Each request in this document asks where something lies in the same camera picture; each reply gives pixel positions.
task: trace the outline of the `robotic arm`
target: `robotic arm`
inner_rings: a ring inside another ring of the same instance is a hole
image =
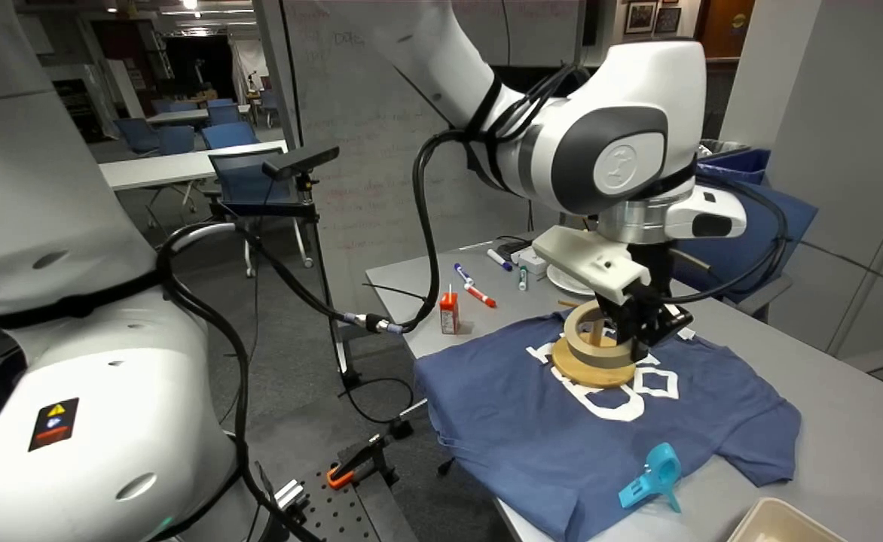
[[[498,81],[449,0],[319,2],[460,130],[479,179],[598,216],[598,232],[554,225],[533,246],[598,291],[619,343],[653,343],[677,319],[662,307],[673,240],[743,232],[741,201],[692,181],[705,111],[697,43],[614,44],[577,93],[533,102]]]

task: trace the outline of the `spool of tape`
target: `spool of tape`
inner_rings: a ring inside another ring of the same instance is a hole
[[[579,305],[563,319],[563,338],[550,350],[554,366],[579,385],[611,389],[633,380],[628,343],[599,333],[602,313],[598,302]]]

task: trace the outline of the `orange object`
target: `orange object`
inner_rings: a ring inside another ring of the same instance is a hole
[[[498,307],[498,298],[479,291],[472,284],[466,285],[466,295],[477,298],[477,302],[482,302],[485,307]]]
[[[439,332],[455,333],[458,329],[460,329],[458,295],[449,285],[445,295],[439,298]]]
[[[341,490],[341,487],[346,487],[346,486],[355,483],[353,469],[346,469],[346,473],[338,473],[338,469],[341,469],[341,468],[332,468],[332,469],[324,469],[324,477],[321,477],[324,487],[332,487],[332,490]]]

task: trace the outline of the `table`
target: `table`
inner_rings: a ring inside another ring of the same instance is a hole
[[[144,190],[144,188],[173,188],[173,184],[193,184],[202,179],[214,179],[209,154],[250,154],[250,149],[280,149],[286,154],[286,140],[258,140],[258,145],[236,145],[230,149],[190,149],[190,154],[166,154],[166,157],[144,157],[144,159],[122,159],[122,162],[99,162],[106,184],[113,192],[124,190]]]
[[[547,284],[518,291],[512,273],[501,271],[482,250],[439,253],[444,284],[460,284],[452,271],[460,261],[482,291],[498,298],[498,311],[460,295],[460,319],[470,333],[439,333],[438,311],[408,333],[416,359],[498,332],[514,319],[556,311],[559,295]],[[408,259],[372,269],[379,285],[427,291],[427,261]],[[416,298],[376,290],[393,319],[411,319]],[[761,380],[768,380],[803,412],[799,463],[789,486],[754,487],[725,462],[710,457],[677,486],[681,514],[662,504],[647,504],[598,539],[724,539],[755,497],[779,497],[847,539],[883,539],[883,381],[830,359],[819,350],[761,325],[728,305],[686,305],[692,329],[714,343],[736,350]],[[545,539],[520,514],[502,507],[518,539]]]
[[[144,122],[164,126],[164,122],[205,122],[209,120],[209,109],[183,109],[183,111],[161,111],[144,118]]]

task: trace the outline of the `blue t-shirt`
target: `blue t-shirt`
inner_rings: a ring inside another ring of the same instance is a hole
[[[803,414],[736,351],[666,338],[633,385],[589,390],[545,359],[559,325],[514,323],[416,365],[444,445],[537,530],[592,539],[619,525],[619,490],[656,443],[681,477],[721,456],[754,486],[793,478]]]

